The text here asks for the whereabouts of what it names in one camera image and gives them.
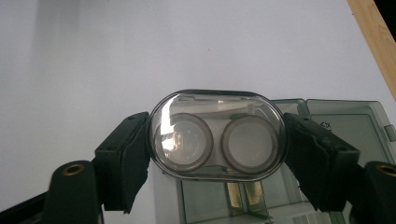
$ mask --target clear lid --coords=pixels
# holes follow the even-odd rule
[[[178,91],[154,108],[148,127],[152,159],[182,179],[263,179],[287,152],[279,109],[253,92]]]

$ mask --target brass screw hole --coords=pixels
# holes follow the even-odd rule
[[[391,175],[396,177],[396,168],[389,165],[377,165],[376,168],[385,175]]]
[[[81,164],[71,164],[64,168],[63,174],[64,175],[77,175],[81,173],[85,167]]]

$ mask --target wooden edge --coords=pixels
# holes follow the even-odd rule
[[[347,0],[396,101],[396,42],[374,0]]]

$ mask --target white surface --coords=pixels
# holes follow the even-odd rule
[[[47,190],[127,116],[182,89],[396,104],[346,0],[0,1],[0,210]],[[177,223],[150,165],[132,214]]]

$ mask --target circular cap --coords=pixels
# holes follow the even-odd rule
[[[221,150],[226,161],[237,171],[264,173],[277,166],[277,132],[272,124],[257,116],[231,121],[221,137]]]
[[[212,132],[200,118],[187,113],[175,114],[155,133],[155,150],[167,168],[190,172],[204,164],[213,147]]]

